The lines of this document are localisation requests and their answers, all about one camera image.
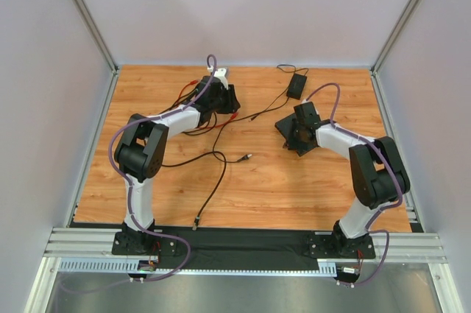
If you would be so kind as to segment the black network switch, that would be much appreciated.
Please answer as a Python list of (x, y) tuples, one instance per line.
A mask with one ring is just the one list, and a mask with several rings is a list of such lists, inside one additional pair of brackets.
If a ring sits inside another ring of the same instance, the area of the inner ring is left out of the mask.
[(316, 131), (327, 124), (327, 119), (321, 120), (318, 116), (303, 118), (293, 113), (276, 122), (275, 128), (284, 137), (283, 148), (301, 157), (319, 147)]

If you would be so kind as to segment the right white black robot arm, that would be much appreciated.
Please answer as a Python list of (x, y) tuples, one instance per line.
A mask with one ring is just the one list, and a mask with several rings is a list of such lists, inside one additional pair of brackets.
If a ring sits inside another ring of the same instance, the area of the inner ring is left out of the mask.
[(303, 156), (323, 148), (350, 162), (355, 199), (337, 221), (333, 235), (346, 246), (369, 234), (380, 214), (402, 203), (410, 180), (393, 138), (370, 138), (341, 127), (331, 119), (322, 120), (312, 102), (294, 107), (288, 118), (285, 147)]

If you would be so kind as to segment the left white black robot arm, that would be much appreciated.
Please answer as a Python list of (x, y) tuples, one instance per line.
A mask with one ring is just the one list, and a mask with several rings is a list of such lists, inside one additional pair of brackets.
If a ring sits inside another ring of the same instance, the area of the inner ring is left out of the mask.
[(203, 77), (196, 96), (176, 108), (155, 116), (134, 114), (121, 130), (114, 153), (114, 167), (124, 178), (127, 212), (116, 234), (114, 253), (145, 254), (158, 242), (152, 214), (153, 177), (163, 165), (167, 141), (208, 122), (212, 114), (233, 114), (240, 104), (234, 85), (227, 81), (228, 70), (218, 68)]

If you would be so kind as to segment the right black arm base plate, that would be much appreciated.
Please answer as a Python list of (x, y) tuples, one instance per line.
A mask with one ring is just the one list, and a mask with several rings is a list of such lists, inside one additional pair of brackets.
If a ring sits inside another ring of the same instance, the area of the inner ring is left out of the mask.
[(346, 239), (343, 234), (310, 232), (305, 237), (306, 254), (315, 259), (375, 259), (372, 237), (368, 234)]

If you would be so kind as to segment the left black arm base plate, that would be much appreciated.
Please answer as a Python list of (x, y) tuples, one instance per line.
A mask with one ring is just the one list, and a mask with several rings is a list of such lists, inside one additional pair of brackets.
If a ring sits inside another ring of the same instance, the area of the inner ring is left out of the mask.
[(175, 239), (139, 231), (121, 231), (115, 235), (111, 253), (117, 256), (175, 256), (178, 247)]

